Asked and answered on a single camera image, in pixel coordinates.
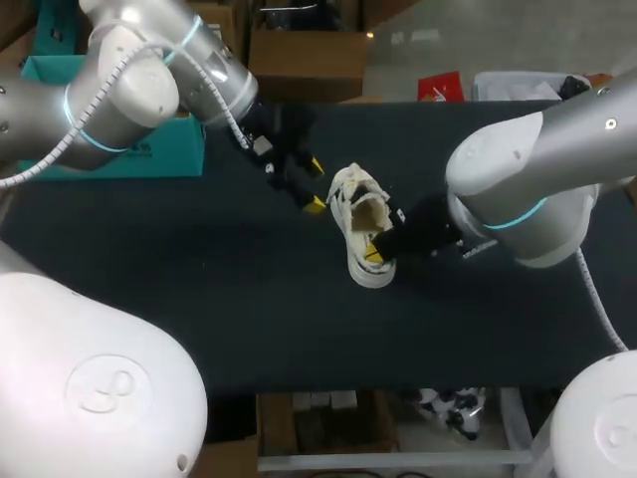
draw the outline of robotic arm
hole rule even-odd
[[[0,160],[46,159],[4,181],[5,187],[53,162],[79,170],[101,167],[182,105],[206,126],[228,125],[268,182],[286,190],[300,208],[324,209],[286,172],[289,156],[312,176],[322,173],[320,164],[298,139],[274,131],[254,77],[182,0],[81,0],[80,5],[95,29],[82,69],[68,85],[0,77],[5,115]],[[73,126],[78,131],[68,136]]]
[[[493,238],[530,267],[575,253],[599,195],[637,172],[637,71],[607,87],[474,132],[447,166],[465,234]]]

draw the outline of white sneaker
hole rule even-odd
[[[369,289],[389,284],[395,261],[383,261],[372,239],[392,228],[389,195],[356,163],[339,171],[331,182],[327,202],[347,244],[347,266],[352,279]]]

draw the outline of shoe insole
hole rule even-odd
[[[351,211],[352,232],[378,234],[382,227],[382,207],[374,203],[373,199],[363,201]]]

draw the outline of white cable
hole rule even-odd
[[[91,100],[89,105],[85,108],[85,110],[82,112],[80,117],[76,120],[75,124],[73,124],[71,129],[69,129],[69,132],[67,132],[67,134],[60,140],[60,142],[44,158],[42,158],[40,161],[35,163],[29,169],[23,172],[20,172],[18,174],[15,174],[13,176],[0,179],[0,189],[6,189],[9,187],[17,186],[18,184],[22,184],[23,182],[26,182],[29,179],[33,178],[37,174],[44,171],[47,167],[51,166],[54,162],[56,162],[60,158],[60,156],[64,153],[64,151],[66,151],[69,148],[69,146],[73,143],[73,141],[78,136],[78,134],[80,134],[80,131],[84,129],[85,125],[87,124],[91,116],[95,113],[98,106],[104,101],[104,98],[106,97],[110,89],[115,85],[116,81],[119,79],[123,71],[130,65],[130,63],[132,63],[132,60],[138,55],[140,55],[142,52],[145,52],[146,50],[152,50],[152,49],[169,50],[169,51],[175,52],[175,54],[183,56],[186,60],[188,60],[188,63],[190,63],[194,67],[197,74],[201,77],[203,82],[206,84],[206,87],[208,87],[208,89],[212,92],[213,96],[215,97],[215,100],[217,101],[217,103],[219,104],[219,107],[221,108],[221,112],[223,113],[224,117],[228,121],[228,125],[230,126],[230,129],[232,130],[233,134],[237,138],[237,141],[239,141],[239,144],[241,144],[241,147],[244,149],[249,149],[250,145],[248,143],[248,140],[241,132],[241,129],[239,128],[239,125],[237,124],[237,121],[232,116],[232,113],[230,112],[230,109],[228,108],[226,101],[221,96],[219,89],[214,84],[214,82],[210,79],[210,77],[206,74],[203,68],[199,66],[197,61],[194,58],[192,58],[188,53],[183,51],[183,49],[181,49],[180,47],[177,47],[176,45],[173,45],[167,42],[152,42],[152,43],[147,43],[145,45],[137,47],[133,49],[130,53],[126,54],[126,56],[123,57],[123,59],[119,62],[119,64],[115,66],[115,68],[113,69],[113,72],[104,81],[98,93],[94,96],[94,98]]]
[[[485,244],[481,244],[478,247],[473,248],[471,251],[463,254],[464,259],[469,259],[470,257],[475,256],[497,244],[497,241],[487,242]],[[609,339],[621,352],[628,352],[628,347],[624,344],[624,341],[621,340],[617,331],[613,327],[610,319],[608,318],[608,314],[606,314],[606,309],[601,302],[599,294],[597,292],[597,288],[595,287],[595,283],[593,282],[593,277],[590,274],[590,270],[588,269],[588,264],[586,263],[586,259],[584,258],[584,253],[581,248],[577,249],[575,253],[575,258],[577,260],[577,266],[579,267],[579,272],[581,273],[582,279],[584,280],[584,285],[586,286],[586,290],[588,291],[588,295],[593,302],[593,307],[595,308],[595,312],[597,313],[597,317],[599,318],[599,322],[602,327],[608,334]]]
[[[597,316],[599,317],[599,322],[601,322],[602,327],[608,334],[608,337],[615,344],[615,346],[619,349],[620,352],[628,352],[628,348],[626,344],[619,338],[617,331],[610,322],[608,315],[606,314],[606,309],[604,309],[604,305],[599,298],[599,294],[597,293],[597,288],[595,287],[595,283],[593,282],[593,278],[590,275],[590,271],[588,270],[588,264],[586,264],[586,259],[584,258],[584,253],[581,248],[577,249],[575,253],[575,257],[577,259],[577,265],[579,266],[579,272],[581,272],[581,276],[584,279],[584,284],[586,285],[586,289],[588,290],[588,294],[590,295],[590,299],[593,301],[593,306],[595,311],[597,312]]]

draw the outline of black table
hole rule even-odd
[[[318,109],[328,167],[358,161],[406,209],[443,187],[479,126],[544,104]],[[613,353],[574,260],[549,270],[499,247],[463,260],[401,261],[394,283],[349,278],[331,215],[308,217],[265,184],[225,134],[203,177],[32,183],[2,238],[53,278],[157,324],[191,353],[209,392],[553,385]],[[596,207],[584,245],[609,316],[637,345],[637,221],[621,192]]]

